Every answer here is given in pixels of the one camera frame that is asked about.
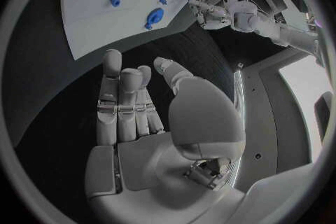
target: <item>robotic arm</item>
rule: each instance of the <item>robotic arm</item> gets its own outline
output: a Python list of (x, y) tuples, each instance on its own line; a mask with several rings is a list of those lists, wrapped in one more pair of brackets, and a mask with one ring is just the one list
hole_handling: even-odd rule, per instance
[(292, 46), (316, 57), (322, 65), (318, 35), (276, 23), (258, 10), (258, 6), (247, 0), (223, 0), (223, 6), (209, 4), (209, 0), (190, 0), (189, 6), (200, 26), (206, 30), (231, 26), (239, 32), (255, 32), (280, 46)]

